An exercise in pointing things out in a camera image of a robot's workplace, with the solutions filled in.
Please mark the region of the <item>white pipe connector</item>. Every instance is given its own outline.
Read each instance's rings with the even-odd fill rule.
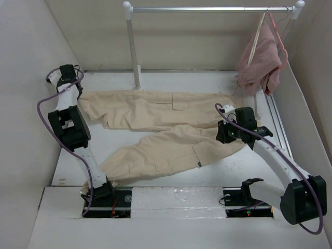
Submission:
[[[305,6],[305,4],[306,3],[303,0],[300,0],[300,1],[296,2],[295,6],[293,6],[293,12],[292,12],[292,15],[290,17],[292,20],[296,20],[299,17],[299,15],[300,15],[303,7]]]
[[[124,13],[126,14],[126,20],[131,20],[131,14],[133,14],[133,7],[128,1],[125,1],[122,6],[124,7]]]

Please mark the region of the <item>beige fabric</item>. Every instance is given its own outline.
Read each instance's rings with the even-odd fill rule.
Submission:
[[[242,106],[224,94],[149,91],[84,92],[80,104],[106,128],[158,130],[138,144],[119,149],[101,165],[111,181],[165,176],[228,157],[243,143],[215,139],[221,120],[215,103]]]

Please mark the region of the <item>fabric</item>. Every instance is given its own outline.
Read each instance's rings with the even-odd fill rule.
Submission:
[[[176,174],[216,162],[243,147],[240,141],[222,144],[215,139],[222,118],[214,104],[242,106],[241,99],[221,93],[84,92],[79,103],[106,128],[160,131],[106,159],[101,169],[110,181]]]
[[[254,39],[255,33],[251,36],[241,59],[237,62],[238,85],[245,87],[248,95],[254,95],[259,87],[266,95],[271,95],[279,84],[279,71],[282,63],[268,24],[264,22],[261,27],[255,55],[250,67],[247,68]]]

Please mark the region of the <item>white hanger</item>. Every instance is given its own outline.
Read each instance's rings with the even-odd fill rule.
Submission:
[[[253,43],[253,47],[251,48],[251,52],[250,52],[250,56],[249,56],[247,68],[250,67],[251,62],[253,61],[253,58],[254,58],[254,55],[255,55],[255,51],[256,51],[256,47],[257,47],[257,43],[258,43],[259,33],[260,33],[261,26],[262,26],[264,18],[265,18],[265,14],[266,14],[266,12],[263,13],[263,16],[262,16],[262,18],[261,18],[261,20],[259,22],[259,25],[258,25],[258,28],[257,28],[257,32],[256,32],[256,35],[255,35],[255,39],[254,39],[254,43]]]

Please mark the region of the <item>pink cloth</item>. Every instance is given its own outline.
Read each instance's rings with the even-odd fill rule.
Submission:
[[[245,87],[245,92],[248,95],[254,95],[259,86],[266,95],[271,95],[279,84],[281,61],[278,56],[278,49],[269,26],[264,22],[253,60],[250,67],[247,68],[255,35],[256,33],[251,36],[241,59],[237,62],[238,85],[239,87]]]

